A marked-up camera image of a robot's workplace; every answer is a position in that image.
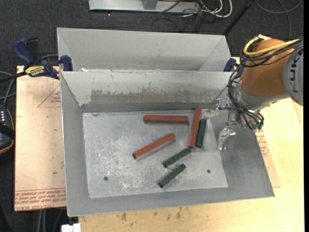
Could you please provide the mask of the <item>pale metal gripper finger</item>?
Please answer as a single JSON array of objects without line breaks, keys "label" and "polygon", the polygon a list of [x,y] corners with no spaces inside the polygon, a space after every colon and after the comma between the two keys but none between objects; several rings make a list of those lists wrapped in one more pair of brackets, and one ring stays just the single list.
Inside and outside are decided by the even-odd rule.
[{"label": "pale metal gripper finger", "polygon": [[224,150],[225,149],[225,142],[227,141],[227,139],[230,136],[234,136],[234,135],[236,135],[236,132],[232,128],[228,127],[228,128],[222,129],[219,133],[217,149],[218,150]]},{"label": "pale metal gripper finger", "polygon": [[218,116],[220,114],[221,109],[222,109],[221,100],[216,100],[211,107],[204,110],[204,119],[209,119]]}]

